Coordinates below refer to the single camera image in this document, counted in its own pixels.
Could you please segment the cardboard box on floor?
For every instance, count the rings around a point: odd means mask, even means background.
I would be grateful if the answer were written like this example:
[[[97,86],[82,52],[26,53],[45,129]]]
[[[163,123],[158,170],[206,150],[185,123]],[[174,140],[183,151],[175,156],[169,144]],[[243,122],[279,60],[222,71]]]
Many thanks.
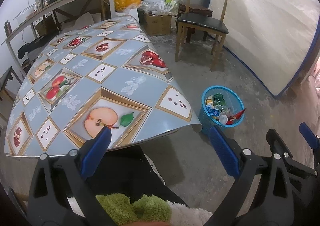
[[[143,27],[150,36],[168,35],[171,32],[171,15],[144,14]]]

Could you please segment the left wooden chair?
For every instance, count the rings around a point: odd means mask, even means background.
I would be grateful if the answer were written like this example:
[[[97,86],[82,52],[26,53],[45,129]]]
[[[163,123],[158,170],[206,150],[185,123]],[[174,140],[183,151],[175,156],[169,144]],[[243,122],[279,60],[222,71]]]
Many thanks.
[[[1,77],[1,122],[4,124],[9,121],[10,112],[21,84],[22,81],[12,66]]]

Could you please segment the fruit pattern tablecloth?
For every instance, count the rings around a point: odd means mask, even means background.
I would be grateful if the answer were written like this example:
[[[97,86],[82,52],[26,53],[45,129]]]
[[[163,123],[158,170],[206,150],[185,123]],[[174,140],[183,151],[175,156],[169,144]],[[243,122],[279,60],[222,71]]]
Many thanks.
[[[202,125],[132,16],[57,35],[17,92],[4,153],[61,156],[111,131],[109,149]]]

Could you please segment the black clothes under table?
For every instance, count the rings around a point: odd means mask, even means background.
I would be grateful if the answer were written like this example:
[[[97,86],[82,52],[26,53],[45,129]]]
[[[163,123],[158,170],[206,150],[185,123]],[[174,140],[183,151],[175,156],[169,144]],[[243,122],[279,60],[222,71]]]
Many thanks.
[[[39,38],[36,38],[32,42],[23,45],[18,50],[18,54],[17,54],[18,59],[22,59],[26,53],[30,53],[31,51],[37,48],[45,46],[50,40],[52,40],[58,34],[59,34],[58,31],[52,32],[50,34],[40,36]]]

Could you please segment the yellow medicine box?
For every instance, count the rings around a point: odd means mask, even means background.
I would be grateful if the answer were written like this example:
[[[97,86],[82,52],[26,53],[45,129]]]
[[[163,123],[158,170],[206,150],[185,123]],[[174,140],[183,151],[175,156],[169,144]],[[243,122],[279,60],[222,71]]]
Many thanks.
[[[208,96],[206,99],[205,99],[205,105],[206,106],[211,106],[211,107],[214,107],[214,101],[213,101],[213,96],[210,95]]]

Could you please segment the yellow plastic bag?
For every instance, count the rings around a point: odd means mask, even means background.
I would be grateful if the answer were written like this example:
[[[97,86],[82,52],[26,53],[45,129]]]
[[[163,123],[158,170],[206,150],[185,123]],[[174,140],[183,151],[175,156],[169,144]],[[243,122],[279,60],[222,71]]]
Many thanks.
[[[115,10],[123,12],[129,9],[136,9],[140,6],[142,0],[114,0]]]

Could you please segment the red snack bag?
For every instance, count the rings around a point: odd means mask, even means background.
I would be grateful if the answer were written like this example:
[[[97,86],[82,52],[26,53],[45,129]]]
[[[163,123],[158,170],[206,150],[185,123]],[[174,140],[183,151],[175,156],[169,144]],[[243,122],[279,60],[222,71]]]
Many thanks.
[[[234,123],[236,123],[240,118],[242,118],[243,114],[245,113],[246,109],[244,108],[243,110],[241,110],[240,112],[231,115],[228,117],[228,121],[227,121],[227,125],[232,125]]]

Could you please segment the blue plastic trash basket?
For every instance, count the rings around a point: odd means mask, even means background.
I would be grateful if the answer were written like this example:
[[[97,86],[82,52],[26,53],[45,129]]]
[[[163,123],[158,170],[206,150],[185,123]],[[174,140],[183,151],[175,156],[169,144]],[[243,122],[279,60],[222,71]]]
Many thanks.
[[[244,120],[245,111],[242,100],[233,90],[221,85],[210,86],[201,97],[198,115],[202,124],[201,131],[208,136],[214,125],[221,130],[234,128]]]

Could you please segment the clear plastic bowl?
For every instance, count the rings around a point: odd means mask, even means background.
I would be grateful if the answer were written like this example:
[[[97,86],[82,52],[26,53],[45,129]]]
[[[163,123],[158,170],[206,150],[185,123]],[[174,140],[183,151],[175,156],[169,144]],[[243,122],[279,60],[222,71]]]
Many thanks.
[[[23,9],[17,16],[15,17],[18,25],[22,24],[26,21],[29,17],[33,16],[36,10],[35,4],[28,6],[27,8]]]

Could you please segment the white mattress with blue edge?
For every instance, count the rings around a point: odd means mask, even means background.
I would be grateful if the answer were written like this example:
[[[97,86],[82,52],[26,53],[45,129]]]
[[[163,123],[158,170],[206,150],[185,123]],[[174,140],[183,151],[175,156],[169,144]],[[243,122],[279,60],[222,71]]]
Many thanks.
[[[225,46],[269,93],[293,82],[319,36],[319,0],[231,0]]]

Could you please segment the green scream plastic bottle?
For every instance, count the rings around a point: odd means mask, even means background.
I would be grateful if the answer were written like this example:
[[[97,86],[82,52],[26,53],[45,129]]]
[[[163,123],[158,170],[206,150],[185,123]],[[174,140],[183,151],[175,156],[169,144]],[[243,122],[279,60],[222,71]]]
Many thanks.
[[[231,109],[226,105],[224,95],[216,93],[213,96],[214,108],[219,109],[220,116],[217,118],[220,124],[226,125],[228,117],[232,115]]]

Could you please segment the wooden chair black seat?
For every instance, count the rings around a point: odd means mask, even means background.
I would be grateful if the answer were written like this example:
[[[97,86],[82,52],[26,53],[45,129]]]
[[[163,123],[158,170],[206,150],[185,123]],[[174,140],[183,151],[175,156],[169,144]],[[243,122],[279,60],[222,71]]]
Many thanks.
[[[221,56],[221,50],[229,31],[223,22],[227,3],[231,0],[224,0],[221,16],[219,19],[207,17],[204,15],[192,13],[189,11],[190,8],[190,0],[186,2],[185,13],[177,19],[178,28],[177,28],[177,40],[176,40],[176,51],[175,51],[175,62],[179,59],[180,46],[183,44],[183,40],[185,39],[185,33],[188,28],[192,28],[195,30],[200,30],[204,32],[208,32],[215,35],[214,44],[212,47],[211,54],[213,54],[212,63],[210,65],[210,71],[214,70],[216,63]]]

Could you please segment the white side table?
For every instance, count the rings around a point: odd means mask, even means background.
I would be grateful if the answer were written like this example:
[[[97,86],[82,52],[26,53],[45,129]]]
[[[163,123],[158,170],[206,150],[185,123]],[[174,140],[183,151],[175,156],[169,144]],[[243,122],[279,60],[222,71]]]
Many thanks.
[[[11,46],[11,41],[20,33],[22,32],[26,27],[28,27],[29,25],[32,26],[32,31],[34,34],[34,37],[36,37],[36,33],[35,33],[35,28],[33,27],[33,23],[38,20],[40,17],[43,17],[44,15],[52,12],[55,13],[56,10],[60,10],[60,8],[64,5],[67,5],[71,2],[74,2],[77,0],[57,0],[51,4],[49,4],[48,6],[46,6],[45,8],[43,8],[42,10],[36,12],[35,14],[31,15],[30,17],[28,17],[24,22],[22,22],[2,43],[6,44],[9,52],[13,58],[13,60],[15,61],[15,64],[18,66],[19,72],[21,74],[21,76],[23,78],[25,78],[26,73],[24,72],[24,69],[22,68],[18,57],[15,53],[15,51],[13,50],[12,46]],[[114,0],[108,0],[108,5],[110,8],[110,16],[111,18],[115,18],[116,16],[116,9],[115,9],[115,3]]]

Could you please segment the metal thermos flask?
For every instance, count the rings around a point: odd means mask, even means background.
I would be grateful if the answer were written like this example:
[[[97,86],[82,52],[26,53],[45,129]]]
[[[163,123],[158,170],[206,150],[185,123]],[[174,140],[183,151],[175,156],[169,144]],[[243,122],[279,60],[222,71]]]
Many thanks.
[[[4,23],[4,30],[7,37],[9,37],[12,34],[12,28],[9,21],[6,21]]]

